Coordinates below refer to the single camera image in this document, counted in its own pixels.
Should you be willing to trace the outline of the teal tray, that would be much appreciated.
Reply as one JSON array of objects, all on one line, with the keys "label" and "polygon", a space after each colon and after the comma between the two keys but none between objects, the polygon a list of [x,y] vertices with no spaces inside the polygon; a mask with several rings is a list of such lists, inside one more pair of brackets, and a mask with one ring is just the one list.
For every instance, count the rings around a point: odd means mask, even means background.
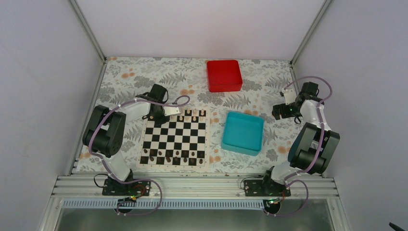
[{"label": "teal tray", "polygon": [[257,156],[262,150],[263,127],[261,117],[230,111],[220,146],[227,151]]}]

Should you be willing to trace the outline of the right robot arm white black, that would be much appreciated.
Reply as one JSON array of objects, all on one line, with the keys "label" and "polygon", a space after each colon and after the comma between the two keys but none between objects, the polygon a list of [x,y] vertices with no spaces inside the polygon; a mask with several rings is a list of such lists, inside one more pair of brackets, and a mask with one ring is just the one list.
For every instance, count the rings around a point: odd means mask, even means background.
[{"label": "right robot arm white black", "polygon": [[304,125],[293,142],[285,163],[265,172],[261,191],[267,196],[282,193],[297,175],[323,173],[340,141],[340,135],[328,125],[324,116],[324,100],[318,97],[319,86],[313,82],[302,85],[291,101],[273,106],[276,120],[302,118]]}]

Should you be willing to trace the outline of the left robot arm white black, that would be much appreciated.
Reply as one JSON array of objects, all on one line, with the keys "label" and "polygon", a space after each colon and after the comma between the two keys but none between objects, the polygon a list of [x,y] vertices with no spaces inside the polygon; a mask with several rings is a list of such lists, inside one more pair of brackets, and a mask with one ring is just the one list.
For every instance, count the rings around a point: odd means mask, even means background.
[{"label": "left robot arm white black", "polygon": [[97,105],[93,109],[82,143],[91,155],[100,159],[110,184],[115,184],[120,194],[127,195],[134,188],[133,172],[120,151],[127,122],[151,117],[155,122],[165,123],[169,120],[166,111],[176,106],[177,101],[168,103],[165,87],[153,84],[149,92],[138,94],[114,108]]}]

